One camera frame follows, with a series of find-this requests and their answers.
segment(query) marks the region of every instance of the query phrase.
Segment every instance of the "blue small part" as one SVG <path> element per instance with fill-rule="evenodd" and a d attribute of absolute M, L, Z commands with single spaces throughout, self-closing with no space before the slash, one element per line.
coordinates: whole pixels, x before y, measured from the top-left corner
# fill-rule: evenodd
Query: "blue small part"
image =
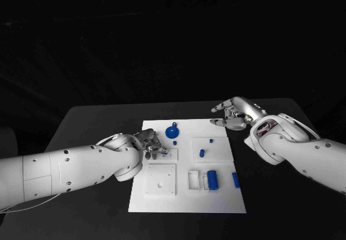
<path fill-rule="evenodd" d="M 169 139 L 175 139 L 179 136 L 178 123 L 173 122 L 172 126 L 166 129 L 166 136 Z"/>
<path fill-rule="evenodd" d="M 235 188 L 238 189 L 241 187 L 238 177 L 237 177 L 237 172 L 232 173 L 232 180 L 234 180 L 234 185 Z"/>
<path fill-rule="evenodd" d="M 205 149 L 201 149 L 201 152 L 199 152 L 199 156 L 204 157 L 205 156 Z"/>
<path fill-rule="evenodd" d="M 219 183 L 218 183 L 218 176 L 217 176 L 217 171 L 211 170 L 206 172 L 206 177 L 208 177 L 208 186 L 211 190 L 218 190 L 219 189 Z"/>

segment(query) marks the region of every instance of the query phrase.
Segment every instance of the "black table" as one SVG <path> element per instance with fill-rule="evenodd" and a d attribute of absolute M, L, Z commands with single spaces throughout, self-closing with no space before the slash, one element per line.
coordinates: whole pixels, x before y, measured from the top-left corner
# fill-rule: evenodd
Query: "black table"
<path fill-rule="evenodd" d="M 312 123 L 294 100 L 253 100 L 268 112 Z M 143 120 L 222 118 L 211 112 L 222 100 L 74 107 L 46 151 L 95 144 L 114 133 L 134 134 Z M 250 149 L 244 131 L 227 130 L 247 214 L 129 212 L 133 180 L 113 176 L 103 184 L 62 194 L 39 207 L 9 213 L 0 239 L 245 239 L 247 237 L 332 239 L 345 237 L 342 194 L 306 178 L 284 161 L 270 165 Z M 51 197 L 22 203 L 31 207 Z"/>

